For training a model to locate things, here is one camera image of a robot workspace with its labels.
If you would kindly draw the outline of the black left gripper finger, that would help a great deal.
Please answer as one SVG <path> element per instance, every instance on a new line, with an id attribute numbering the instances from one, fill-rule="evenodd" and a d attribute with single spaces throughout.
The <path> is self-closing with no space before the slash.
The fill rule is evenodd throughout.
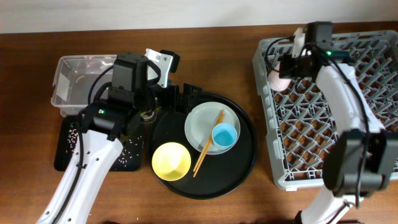
<path id="1" fill-rule="evenodd" d="M 188 114 L 191 112 L 194 104 L 197 101 L 197 98 L 202 93 L 202 88 L 199 86 L 191 85 L 188 83 L 183 84 L 183 93 L 182 93 L 182 112 Z"/>
<path id="2" fill-rule="evenodd" d="M 175 112 L 178 108 L 180 98 L 180 91 L 178 85 L 168 84 L 166 88 L 165 110 L 168 112 Z"/>

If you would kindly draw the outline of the blue plastic cup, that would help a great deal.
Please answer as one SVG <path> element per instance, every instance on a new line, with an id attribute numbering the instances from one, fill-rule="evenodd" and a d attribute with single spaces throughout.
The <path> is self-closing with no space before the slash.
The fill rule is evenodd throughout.
<path id="1" fill-rule="evenodd" d="M 238 140 L 238 132 L 228 123 L 217 124 L 211 133 L 213 144 L 218 150 L 228 150 Z"/>

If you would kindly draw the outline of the pink plastic cup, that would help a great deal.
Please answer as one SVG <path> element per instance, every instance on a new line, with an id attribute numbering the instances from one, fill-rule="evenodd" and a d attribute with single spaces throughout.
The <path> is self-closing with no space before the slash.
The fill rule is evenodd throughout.
<path id="1" fill-rule="evenodd" d="M 290 78 L 280 78 L 278 72 L 279 68 L 280 62 L 278 62 L 273 70 L 271 70 L 267 75 L 267 81 L 269 82 L 270 88 L 274 91 L 286 90 L 292 81 Z"/>

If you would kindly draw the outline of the yellow bowl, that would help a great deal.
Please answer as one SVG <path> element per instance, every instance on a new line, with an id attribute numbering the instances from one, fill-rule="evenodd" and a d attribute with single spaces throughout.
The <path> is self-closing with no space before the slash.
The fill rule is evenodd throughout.
<path id="1" fill-rule="evenodd" d="M 176 142 L 159 146 L 152 156 L 152 169 L 156 176 L 165 181 L 176 181 L 184 177 L 191 167 L 188 149 Z"/>

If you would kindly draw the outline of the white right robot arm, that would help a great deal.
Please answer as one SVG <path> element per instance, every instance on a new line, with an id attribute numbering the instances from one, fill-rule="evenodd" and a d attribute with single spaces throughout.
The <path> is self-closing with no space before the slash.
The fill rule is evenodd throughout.
<path id="1" fill-rule="evenodd" d="M 397 159 L 397 134 L 386 131 L 371 111 L 347 51 L 332 40 L 331 22 L 311 22 L 289 40 L 293 52 L 268 76 L 271 88 L 284 91 L 290 81 L 310 77 L 325 96 L 338 141 L 323 164 L 320 193 L 296 223 L 338 223 L 352 207 L 387 188 Z"/>

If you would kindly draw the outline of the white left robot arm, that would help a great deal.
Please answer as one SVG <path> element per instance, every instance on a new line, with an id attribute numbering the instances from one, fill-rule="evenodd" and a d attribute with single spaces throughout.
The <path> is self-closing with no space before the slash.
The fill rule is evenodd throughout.
<path id="1" fill-rule="evenodd" d="M 88 104 L 77 115 L 75 152 L 39 223 L 86 223 L 99 189 L 143 114 L 155 110 L 189 113 L 201 88 L 183 91 L 169 82 L 180 57 L 173 51 L 146 49 L 144 55 L 119 54 L 104 70 L 112 79 L 90 88 Z"/>

